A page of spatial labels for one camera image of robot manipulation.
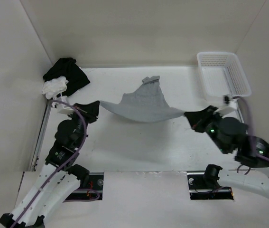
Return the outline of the white plastic basket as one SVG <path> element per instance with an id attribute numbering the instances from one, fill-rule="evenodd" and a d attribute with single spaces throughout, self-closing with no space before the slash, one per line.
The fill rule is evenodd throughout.
<path id="1" fill-rule="evenodd" d="M 250 84 L 236 54 L 199 52 L 196 55 L 205 100 L 218 106 L 223 96 L 249 97 Z"/>

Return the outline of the left aluminium table rail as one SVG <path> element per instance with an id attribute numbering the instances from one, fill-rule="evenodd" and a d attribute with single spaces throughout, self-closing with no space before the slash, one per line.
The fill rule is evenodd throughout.
<path id="1" fill-rule="evenodd" d="M 29 163 L 28 171 L 36 171 L 36 168 L 38 165 L 38 160 L 39 160 L 40 153 L 41 153 L 42 143 L 43 143 L 45 132 L 46 132 L 48 119 L 50 116 L 50 112 L 51 112 L 51 104 L 50 104 L 50 100 L 47 100 L 44 115 L 42 118 L 39 133 L 38 133 L 37 142 L 35 145 L 35 149 L 34 149 L 32 158 L 31 158 L 30 163 Z"/>

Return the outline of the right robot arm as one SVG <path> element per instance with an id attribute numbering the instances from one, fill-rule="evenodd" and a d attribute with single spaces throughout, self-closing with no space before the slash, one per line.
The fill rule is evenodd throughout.
<path id="1" fill-rule="evenodd" d="M 224 187 L 237 188 L 269 199 L 269 143 L 248 133 L 247 124 L 233 117 L 224 117 L 217 107 L 185 112 L 192 130 L 206 133 L 223 154 L 235 153 L 241 166 L 252 168 L 252 174 L 230 171 L 209 164 L 203 174 L 203 184 L 212 191 Z"/>

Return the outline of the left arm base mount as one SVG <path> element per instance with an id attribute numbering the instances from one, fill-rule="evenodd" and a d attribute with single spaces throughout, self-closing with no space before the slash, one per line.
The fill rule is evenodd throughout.
<path id="1" fill-rule="evenodd" d="M 104 187 L 104 173 L 90 173 L 89 179 L 81 183 L 80 187 L 73 191 L 65 202 L 72 201 L 96 201 L 102 200 Z"/>

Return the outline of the white folded tank top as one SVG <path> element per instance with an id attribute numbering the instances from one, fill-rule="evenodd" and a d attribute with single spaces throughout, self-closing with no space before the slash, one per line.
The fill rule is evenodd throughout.
<path id="1" fill-rule="evenodd" d="M 52 80 L 46 81 L 42 88 L 42 94 L 47 100 L 57 97 L 57 95 L 67 90 L 68 80 L 65 76 L 60 76 Z"/>

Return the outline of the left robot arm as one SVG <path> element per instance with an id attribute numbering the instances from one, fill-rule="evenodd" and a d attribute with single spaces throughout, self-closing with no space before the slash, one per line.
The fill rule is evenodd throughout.
<path id="1" fill-rule="evenodd" d="M 99 101 L 68 105 L 68 119 L 58 125 L 36 182 L 12 212 L 0 217 L 3 227 L 43 228 L 46 219 L 70 194 L 88 186 L 89 170 L 75 161 L 87 138 L 88 124 L 98 119 L 99 106 Z"/>

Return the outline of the black folded tank top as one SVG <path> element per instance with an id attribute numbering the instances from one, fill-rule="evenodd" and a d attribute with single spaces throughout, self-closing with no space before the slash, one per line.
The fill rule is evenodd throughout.
<path id="1" fill-rule="evenodd" d="M 66 90 L 62 92 L 62 96 L 71 96 L 79 89 L 90 84 L 90 80 L 82 69 L 76 64 L 76 60 L 72 57 L 60 58 L 56 63 L 43 75 L 44 82 L 50 82 L 59 77 L 65 77 Z"/>

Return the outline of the grey tank top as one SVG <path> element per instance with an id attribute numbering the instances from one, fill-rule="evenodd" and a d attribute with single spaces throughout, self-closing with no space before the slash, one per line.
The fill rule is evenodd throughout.
<path id="1" fill-rule="evenodd" d="M 124 93 L 118 104 L 100 101 L 100 106 L 113 114 L 140 123 L 162 122 L 183 116 L 183 110 L 168 105 L 159 80 L 160 76 L 146 77 L 134 92 Z"/>

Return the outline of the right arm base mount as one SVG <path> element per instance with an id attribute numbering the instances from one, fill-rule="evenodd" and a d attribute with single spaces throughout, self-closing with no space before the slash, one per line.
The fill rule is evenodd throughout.
<path id="1" fill-rule="evenodd" d="M 187 181 L 190 200 L 234 200 L 231 187 L 207 183 L 203 172 L 188 172 Z"/>

